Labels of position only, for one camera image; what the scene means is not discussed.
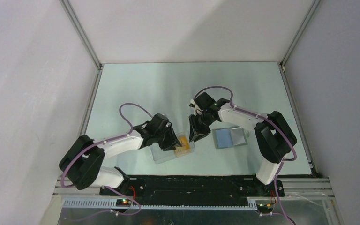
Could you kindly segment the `orange VIP card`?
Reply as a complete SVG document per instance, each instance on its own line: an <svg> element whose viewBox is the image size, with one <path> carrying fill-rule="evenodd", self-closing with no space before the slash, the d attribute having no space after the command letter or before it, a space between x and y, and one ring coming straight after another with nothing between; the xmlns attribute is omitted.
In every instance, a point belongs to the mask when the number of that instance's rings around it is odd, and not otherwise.
<svg viewBox="0 0 360 225"><path fill-rule="evenodd" d="M174 150L175 156L180 157L180 156L189 154L190 153L190 146L189 146L188 139L185 136L180 136L178 138L178 140L180 141L181 146L177 147Z"/></svg>

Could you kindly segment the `clear plastic tray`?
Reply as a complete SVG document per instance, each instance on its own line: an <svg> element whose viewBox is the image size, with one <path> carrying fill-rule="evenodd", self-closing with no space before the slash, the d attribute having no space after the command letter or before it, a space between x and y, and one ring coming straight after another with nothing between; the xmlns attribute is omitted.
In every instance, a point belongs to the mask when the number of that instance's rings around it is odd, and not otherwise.
<svg viewBox="0 0 360 225"><path fill-rule="evenodd" d="M161 164L166 161L170 161L187 154L191 154L194 152L195 144L194 142L190 142L188 140L189 133L181 132L177 133L176 137L178 141L181 143L180 146L170 147L166 150L162 150L158 144L151 145L151 153L153 157L153 161L155 164Z"/></svg>

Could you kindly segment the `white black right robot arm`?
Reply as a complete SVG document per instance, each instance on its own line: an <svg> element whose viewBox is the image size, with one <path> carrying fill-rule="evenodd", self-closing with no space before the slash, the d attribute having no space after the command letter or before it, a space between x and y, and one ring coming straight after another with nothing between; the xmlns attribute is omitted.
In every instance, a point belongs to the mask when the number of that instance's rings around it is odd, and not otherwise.
<svg viewBox="0 0 360 225"><path fill-rule="evenodd" d="M206 92L199 92L191 101L194 112L189 116L190 142L197 142L211 133L210 125L225 122L238 126L254 134L259 151L263 157L256 173L254 190L260 196L266 196L273 189L272 181L286 156L293 153L297 138L289 124L278 111L260 114L240 108L231 99L214 100Z"/></svg>

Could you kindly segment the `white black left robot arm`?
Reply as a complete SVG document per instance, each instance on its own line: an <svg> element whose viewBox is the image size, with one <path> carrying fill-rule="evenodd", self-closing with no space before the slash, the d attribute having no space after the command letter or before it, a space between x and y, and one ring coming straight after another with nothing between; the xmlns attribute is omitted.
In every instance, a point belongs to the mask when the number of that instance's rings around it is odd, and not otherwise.
<svg viewBox="0 0 360 225"><path fill-rule="evenodd" d="M157 144L161 150L175 150L181 146L172 123L160 113L151 120L137 125L124 135L95 141L87 135L76 139L59 162L62 171L61 185L65 188L65 178L78 190L89 186L107 186L116 194L129 191L127 175L117 166L104 167L104 160L131 150L139 150Z"/></svg>

